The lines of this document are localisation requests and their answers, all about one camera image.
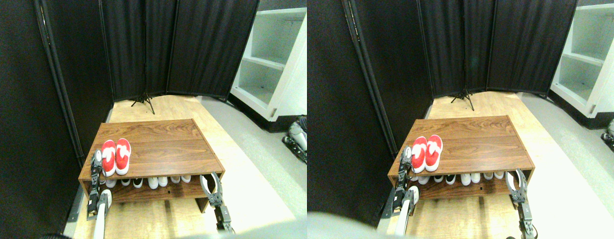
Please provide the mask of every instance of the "tripod stand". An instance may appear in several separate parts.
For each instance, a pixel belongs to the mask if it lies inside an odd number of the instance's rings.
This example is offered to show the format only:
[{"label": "tripod stand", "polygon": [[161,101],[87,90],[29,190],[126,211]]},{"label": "tripod stand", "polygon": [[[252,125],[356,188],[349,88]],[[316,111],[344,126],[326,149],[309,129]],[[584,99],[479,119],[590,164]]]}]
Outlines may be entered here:
[{"label": "tripod stand", "polygon": [[467,99],[468,99],[468,102],[469,102],[469,103],[471,103],[471,109],[472,109],[473,111],[475,111],[475,108],[473,107],[473,102],[471,102],[471,96],[472,96],[472,95],[473,95],[473,94],[471,94],[471,93],[470,93],[470,92],[469,92],[469,91],[466,89],[466,87],[465,87],[465,88],[464,88],[464,89],[463,89],[463,90],[462,90],[460,93],[457,93],[457,94],[455,94],[455,95],[453,96],[453,97],[455,97],[455,98],[453,98],[453,100],[451,101],[451,103],[453,103],[453,102],[455,101],[455,99],[457,99],[457,98],[459,98],[460,100],[464,100],[464,98],[467,98]]},{"label": "tripod stand", "polygon": [[134,103],[132,103],[132,105],[130,105],[130,107],[133,107],[134,104],[136,104],[137,102],[139,103],[144,103],[144,102],[148,102],[148,104],[150,104],[150,109],[152,109],[152,114],[154,115],[154,108],[152,107],[152,102],[150,102],[150,95],[148,95],[147,92],[143,92],[143,94],[141,94],[141,96],[139,96],[138,98],[134,99]]}]

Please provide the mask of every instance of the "red slipper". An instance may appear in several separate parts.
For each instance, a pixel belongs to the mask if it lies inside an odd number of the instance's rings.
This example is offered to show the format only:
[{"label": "red slipper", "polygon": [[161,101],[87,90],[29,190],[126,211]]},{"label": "red slipper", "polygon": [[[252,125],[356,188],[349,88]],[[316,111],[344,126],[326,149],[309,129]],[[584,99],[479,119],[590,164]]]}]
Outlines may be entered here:
[{"label": "red slipper", "polygon": [[102,146],[102,166],[104,168],[104,176],[110,177],[116,171],[116,164],[114,163],[114,141],[108,140],[104,142]]},{"label": "red slipper", "polygon": [[426,150],[426,169],[427,171],[435,171],[439,165],[439,155],[442,154],[442,139],[433,134],[428,138]]},{"label": "red slipper", "polygon": [[130,148],[130,142],[125,138],[120,138],[116,142],[116,173],[118,175],[124,175],[128,173],[130,168],[130,154],[132,148]]},{"label": "red slipper", "polygon": [[420,136],[413,142],[413,146],[411,147],[411,165],[413,166],[414,173],[420,173],[424,170],[426,164],[424,162],[424,158],[426,157],[426,148],[427,148],[426,137]]}]

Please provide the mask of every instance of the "black curtain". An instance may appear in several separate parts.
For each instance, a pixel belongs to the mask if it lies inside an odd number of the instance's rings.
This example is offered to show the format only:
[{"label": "black curtain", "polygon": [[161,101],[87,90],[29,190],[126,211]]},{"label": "black curtain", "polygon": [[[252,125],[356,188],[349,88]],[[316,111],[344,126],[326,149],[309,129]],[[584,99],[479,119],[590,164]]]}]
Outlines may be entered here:
[{"label": "black curtain", "polygon": [[547,94],[575,0],[499,0],[488,89]]},{"label": "black curtain", "polygon": [[227,98],[258,0],[181,0],[168,93]]},{"label": "black curtain", "polygon": [[432,103],[416,0],[355,0],[355,22],[396,153]]},{"label": "black curtain", "polygon": [[63,230],[79,168],[33,1],[0,1],[0,238]]},{"label": "black curtain", "polygon": [[145,4],[146,91],[156,96],[165,93],[168,85],[177,1],[147,0]]},{"label": "black curtain", "polygon": [[464,0],[464,80],[466,88],[486,88],[495,2]]},{"label": "black curtain", "polygon": [[102,0],[102,8],[114,101],[136,98],[146,83],[145,5],[142,0]]},{"label": "black curtain", "polygon": [[464,7],[462,0],[421,0],[433,97],[464,89]]},{"label": "black curtain", "polygon": [[43,6],[58,77],[66,87],[82,153],[87,153],[113,104],[99,2],[44,0]]},{"label": "black curtain", "polygon": [[318,132],[311,136],[307,211],[375,226],[391,189],[391,153],[341,2],[310,2],[307,11],[307,107],[310,130]]}]

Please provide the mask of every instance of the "white shelving unit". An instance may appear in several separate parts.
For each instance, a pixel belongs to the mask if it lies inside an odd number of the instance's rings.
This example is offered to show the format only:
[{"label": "white shelving unit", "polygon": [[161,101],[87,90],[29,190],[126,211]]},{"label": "white shelving unit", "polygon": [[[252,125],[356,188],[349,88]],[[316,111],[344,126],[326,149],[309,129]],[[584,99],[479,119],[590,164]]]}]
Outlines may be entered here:
[{"label": "white shelving unit", "polygon": [[594,118],[613,71],[614,3],[577,7],[550,89]]},{"label": "white shelving unit", "polygon": [[306,72],[307,8],[259,11],[230,92],[268,121],[306,115]]}]

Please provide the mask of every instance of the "wooden shoe rack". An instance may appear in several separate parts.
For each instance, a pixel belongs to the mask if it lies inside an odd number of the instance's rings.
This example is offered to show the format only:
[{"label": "wooden shoe rack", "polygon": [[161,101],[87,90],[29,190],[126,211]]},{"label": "wooden shoe rack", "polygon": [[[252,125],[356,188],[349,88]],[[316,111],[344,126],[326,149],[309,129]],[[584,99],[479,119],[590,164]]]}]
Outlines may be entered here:
[{"label": "wooden shoe rack", "polygon": [[[193,119],[102,123],[78,178],[86,197],[91,191],[90,159],[93,153],[101,149],[106,140],[116,142],[121,137],[128,139],[132,148],[130,168],[125,175],[113,174],[106,179],[144,179],[138,189],[132,183],[123,186],[118,181],[110,189],[113,203],[195,198],[200,210],[205,211],[208,200],[203,193],[199,175],[214,171],[222,177],[225,169]],[[192,175],[191,181],[186,183],[181,180],[174,184],[168,178],[166,187],[159,186],[154,190],[148,187],[146,179],[182,175]],[[100,190],[103,189],[108,188],[101,185]]]},{"label": "wooden shoe rack", "polygon": [[457,175],[455,183],[448,185],[446,177],[436,183],[430,178],[425,185],[409,182],[420,189],[421,199],[460,198],[483,196],[487,194],[510,194],[506,179],[486,180],[481,175],[479,183],[464,186],[460,174],[489,173],[495,171],[514,171],[520,168],[530,182],[535,165],[526,152],[516,129],[508,116],[485,118],[427,119],[416,120],[400,153],[389,170],[389,180],[393,185],[398,181],[400,154],[407,145],[412,145],[419,136],[430,137],[436,134],[442,138],[443,150],[436,171],[412,173],[413,176]]}]

